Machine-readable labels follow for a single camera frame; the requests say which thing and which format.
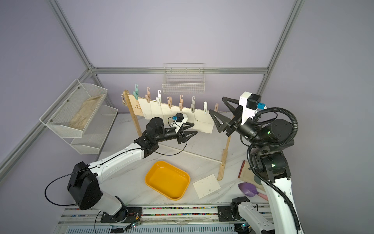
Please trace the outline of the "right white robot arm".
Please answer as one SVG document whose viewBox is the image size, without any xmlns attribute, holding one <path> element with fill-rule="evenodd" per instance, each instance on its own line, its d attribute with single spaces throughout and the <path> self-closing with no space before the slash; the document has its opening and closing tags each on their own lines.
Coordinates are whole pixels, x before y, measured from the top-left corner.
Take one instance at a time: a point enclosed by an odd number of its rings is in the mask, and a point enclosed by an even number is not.
<svg viewBox="0 0 374 234">
<path fill-rule="evenodd" d="M 261 96 L 244 92 L 239 99 L 222 98 L 233 117 L 230 119 L 210 110 L 218 132 L 229 137 L 237 132 L 247 140 L 246 158 L 249 170 L 262 182 L 272 214 L 272 222 L 247 197 L 234 198 L 230 210 L 219 215 L 248 225 L 244 230 L 254 234 L 302 234 L 294 206 L 291 172 L 283 150 L 294 145 L 299 124 L 295 115 L 280 107 L 267 107 Z"/>
</svg>

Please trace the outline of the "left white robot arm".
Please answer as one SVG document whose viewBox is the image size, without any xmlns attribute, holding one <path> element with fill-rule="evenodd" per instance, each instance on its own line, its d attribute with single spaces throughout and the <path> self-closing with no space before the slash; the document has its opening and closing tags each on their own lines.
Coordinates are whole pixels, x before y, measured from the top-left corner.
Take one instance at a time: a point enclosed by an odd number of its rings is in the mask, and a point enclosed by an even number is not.
<svg viewBox="0 0 374 234">
<path fill-rule="evenodd" d="M 114 222 L 125 222 L 131 216 L 127 206 L 119 197 L 101 190 L 100 184 L 126 166 L 156 153 L 160 142 L 175 139 L 178 144 L 188 143 L 198 133 L 190 130 L 194 124 L 187 122 L 186 118 L 178 116 L 173 121 L 166 128 L 162 118 L 152 118 L 142 135 L 129 146 L 90 164 L 77 163 L 72 173 L 68 174 L 70 179 L 67 185 L 75 205 L 81 210 L 100 210 Z"/>
</svg>

